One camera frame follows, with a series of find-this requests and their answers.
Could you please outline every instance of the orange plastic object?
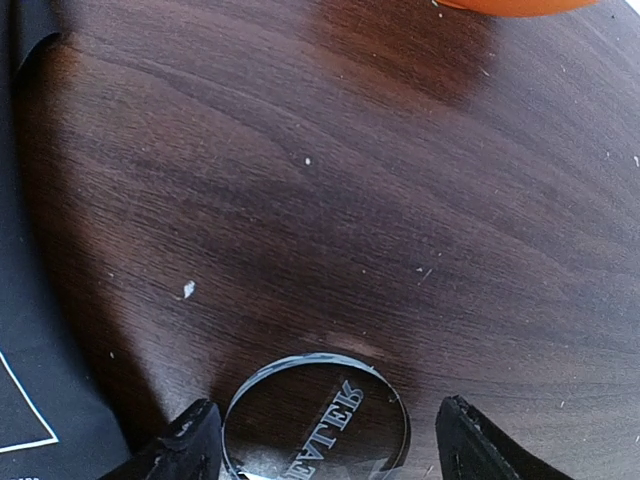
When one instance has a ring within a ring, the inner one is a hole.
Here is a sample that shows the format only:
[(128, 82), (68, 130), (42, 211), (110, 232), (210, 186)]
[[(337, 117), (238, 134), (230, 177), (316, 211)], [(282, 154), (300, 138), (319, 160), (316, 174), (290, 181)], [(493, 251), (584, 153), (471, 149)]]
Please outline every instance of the orange plastic object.
[(566, 12), (592, 5), (597, 0), (441, 0), (450, 7), (466, 8), (489, 15), (504, 17), (535, 17)]

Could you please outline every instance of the scratch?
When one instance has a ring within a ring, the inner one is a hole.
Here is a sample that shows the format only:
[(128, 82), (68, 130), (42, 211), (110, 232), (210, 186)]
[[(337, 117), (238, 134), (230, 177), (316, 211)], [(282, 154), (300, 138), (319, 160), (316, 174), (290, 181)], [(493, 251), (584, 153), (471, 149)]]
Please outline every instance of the scratch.
[(433, 268), (430, 268), (429, 270), (427, 270), (427, 273), (424, 274), (424, 277), (422, 277), (422, 280), (418, 282), (418, 286), (422, 285), (422, 282), (424, 282), (427, 278), (429, 278), (429, 275), (431, 275), (432, 273), (433, 273)]

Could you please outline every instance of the dark brown wood surface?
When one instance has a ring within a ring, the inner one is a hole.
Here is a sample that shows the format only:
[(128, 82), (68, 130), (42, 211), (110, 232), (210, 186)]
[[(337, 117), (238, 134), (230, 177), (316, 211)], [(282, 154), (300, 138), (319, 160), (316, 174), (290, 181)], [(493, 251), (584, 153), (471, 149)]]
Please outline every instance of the dark brown wood surface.
[(406, 478), (439, 478), (456, 393), (576, 479), (640, 476), (630, 7), (63, 7), (67, 36), (19, 89), (19, 149), (52, 281), (130, 434), (335, 351), (404, 397)]

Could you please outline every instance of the black fabric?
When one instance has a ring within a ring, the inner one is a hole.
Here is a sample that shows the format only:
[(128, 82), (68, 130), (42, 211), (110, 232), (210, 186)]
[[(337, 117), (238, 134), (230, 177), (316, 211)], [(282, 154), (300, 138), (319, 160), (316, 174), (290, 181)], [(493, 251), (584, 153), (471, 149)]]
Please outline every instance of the black fabric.
[(45, 0), (0, 0), (0, 480), (95, 479), (128, 458), (60, 316), (20, 189), (11, 79), (56, 30)]

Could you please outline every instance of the white speck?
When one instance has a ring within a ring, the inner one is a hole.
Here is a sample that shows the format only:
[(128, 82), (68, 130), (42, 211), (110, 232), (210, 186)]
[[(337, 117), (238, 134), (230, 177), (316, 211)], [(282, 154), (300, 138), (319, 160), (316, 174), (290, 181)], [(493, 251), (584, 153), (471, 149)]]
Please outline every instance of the white speck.
[(418, 282), (418, 286), (422, 285), (422, 282), (424, 282), (427, 278), (429, 278), (429, 275), (431, 275), (431, 273), (433, 273), (433, 268), (430, 268), (429, 270), (427, 270), (427, 273), (424, 274), (424, 277), (422, 277), (422, 280)]
[(193, 295), (193, 292), (196, 291), (196, 282), (193, 280), (189, 280), (184, 286), (184, 298), (185, 300)]

